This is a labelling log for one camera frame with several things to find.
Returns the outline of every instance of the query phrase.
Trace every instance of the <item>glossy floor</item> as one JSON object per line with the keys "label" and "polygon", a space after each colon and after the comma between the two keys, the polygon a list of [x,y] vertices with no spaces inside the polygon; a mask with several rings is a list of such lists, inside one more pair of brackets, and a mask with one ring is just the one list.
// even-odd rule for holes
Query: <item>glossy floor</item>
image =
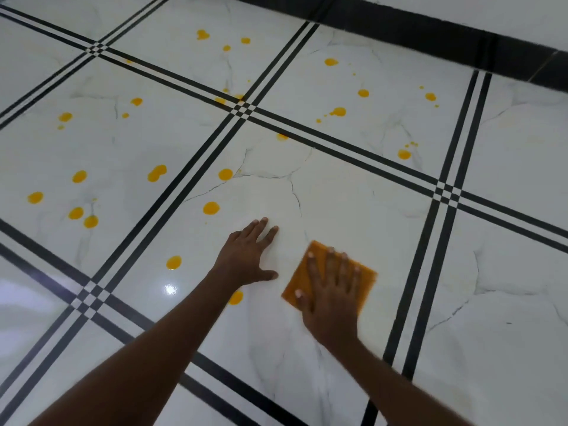
{"label": "glossy floor", "polygon": [[158,423],[385,424],[280,298],[311,240],[359,334],[480,425],[568,419],[568,98],[234,0],[0,5],[0,424],[280,232]]}

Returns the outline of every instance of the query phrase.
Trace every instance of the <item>yellow stain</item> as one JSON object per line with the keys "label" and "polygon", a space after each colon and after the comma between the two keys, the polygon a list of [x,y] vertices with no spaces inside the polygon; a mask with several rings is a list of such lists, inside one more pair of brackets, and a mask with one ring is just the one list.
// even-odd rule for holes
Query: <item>yellow stain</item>
{"label": "yellow stain", "polygon": [[85,179],[87,179],[87,172],[84,170],[80,170],[77,173],[75,173],[75,175],[73,175],[72,179],[75,184],[79,184],[83,182]]}
{"label": "yellow stain", "polygon": [[69,214],[67,216],[71,220],[78,220],[79,218],[81,218],[83,216],[83,214],[84,214],[83,208],[79,207],[79,208],[71,209],[71,212],[69,212]]}
{"label": "yellow stain", "polygon": [[333,112],[330,112],[330,115],[345,116],[346,113],[347,111],[344,107],[336,107]]}
{"label": "yellow stain", "polygon": [[180,256],[173,256],[167,259],[166,267],[169,270],[177,269],[181,266],[181,257]]}
{"label": "yellow stain", "polygon": [[197,40],[205,40],[209,38],[209,34],[205,30],[197,30]]}
{"label": "yellow stain", "polygon": [[73,114],[70,114],[69,112],[63,112],[62,114],[59,115],[59,120],[61,122],[68,122],[71,120],[71,118],[73,117]]}
{"label": "yellow stain", "polygon": [[43,200],[43,193],[40,191],[36,191],[35,193],[32,193],[28,196],[28,201],[31,204],[38,204],[42,200]]}
{"label": "yellow stain", "polygon": [[400,159],[408,160],[408,158],[410,158],[411,156],[412,156],[412,154],[405,149],[399,149],[398,150],[398,158],[400,158]]}
{"label": "yellow stain", "polygon": [[223,169],[219,172],[220,180],[229,180],[233,177],[233,171],[231,169]]}
{"label": "yellow stain", "polygon": [[152,171],[148,174],[148,180],[150,182],[156,182],[160,179],[161,175],[165,175],[167,173],[167,167],[165,164],[160,164],[152,169]]}
{"label": "yellow stain", "polygon": [[85,218],[85,221],[83,221],[83,225],[87,229],[92,229],[93,227],[96,227],[98,224],[99,224],[99,219],[96,217],[96,215],[89,215],[87,218]]}
{"label": "yellow stain", "polygon": [[210,201],[203,207],[203,213],[207,215],[215,215],[219,212],[219,209],[221,209],[221,207],[216,201]]}
{"label": "yellow stain", "polygon": [[243,292],[238,290],[233,293],[231,299],[229,299],[229,305],[238,305],[243,300]]}

